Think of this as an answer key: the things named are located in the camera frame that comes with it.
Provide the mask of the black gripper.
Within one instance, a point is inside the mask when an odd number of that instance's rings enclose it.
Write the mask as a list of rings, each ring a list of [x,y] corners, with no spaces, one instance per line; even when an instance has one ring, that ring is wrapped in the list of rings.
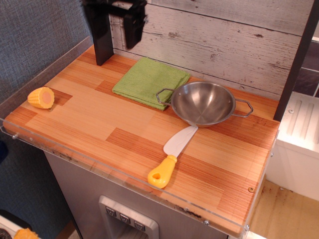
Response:
[[[126,48],[134,48],[142,39],[145,25],[146,0],[82,0],[96,56],[96,63],[102,66],[114,55],[109,14],[107,11],[128,11],[124,16]],[[127,3],[122,8],[118,2]]]

